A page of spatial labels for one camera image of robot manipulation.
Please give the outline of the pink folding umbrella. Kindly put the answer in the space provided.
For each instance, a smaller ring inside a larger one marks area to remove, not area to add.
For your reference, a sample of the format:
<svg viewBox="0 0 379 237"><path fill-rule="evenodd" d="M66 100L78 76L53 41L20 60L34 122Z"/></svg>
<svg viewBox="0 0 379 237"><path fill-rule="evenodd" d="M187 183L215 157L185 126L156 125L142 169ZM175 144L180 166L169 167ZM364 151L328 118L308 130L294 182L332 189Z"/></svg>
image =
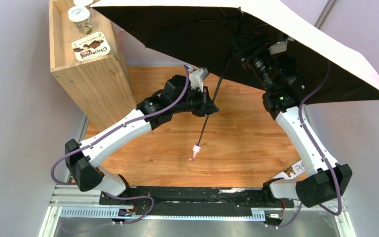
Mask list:
<svg viewBox="0 0 379 237"><path fill-rule="evenodd" d="M379 100L371 63L279 0L101 0L92 9L147 48L263 90L274 116L302 102Z"/></svg>

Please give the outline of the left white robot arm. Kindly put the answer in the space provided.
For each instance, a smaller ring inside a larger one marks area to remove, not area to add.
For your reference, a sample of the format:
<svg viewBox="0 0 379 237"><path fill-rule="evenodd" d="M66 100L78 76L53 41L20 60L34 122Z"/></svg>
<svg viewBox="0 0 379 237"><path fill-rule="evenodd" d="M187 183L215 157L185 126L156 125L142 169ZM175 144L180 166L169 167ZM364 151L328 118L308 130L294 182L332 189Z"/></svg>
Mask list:
<svg viewBox="0 0 379 237"><path fill-rule="evenodd" d="M96 136L65 143L66 167L82 192L99 190L118 196L126 190L120 175L101 167L113 152L171 121L174 114L191 112L197 117L217 113L204 81L208 73L192 72L188 77L175 75L165 87L145 98L125 118Z"/></svg>

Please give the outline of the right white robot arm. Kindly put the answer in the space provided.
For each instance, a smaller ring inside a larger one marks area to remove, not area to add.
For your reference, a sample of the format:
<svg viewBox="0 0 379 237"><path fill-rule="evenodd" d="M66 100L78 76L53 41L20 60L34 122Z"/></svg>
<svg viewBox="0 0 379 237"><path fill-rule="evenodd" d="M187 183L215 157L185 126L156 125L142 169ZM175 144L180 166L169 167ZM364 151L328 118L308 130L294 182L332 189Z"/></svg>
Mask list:
<svg viewBox="0 0 379 237"><path fill-rule="evenodd" d="M306 207L323 207L335 199L341 207L352 170L325 149L304 118L303 106L315 91L305 95L295 59L287 55L273 59L266 35L253 39L233 36L228 42L243 67L251 69L265 89L264 107L290 138L307 173L307 178L299 181L274 178L265 182L267 195L299 200Z"/></svg>

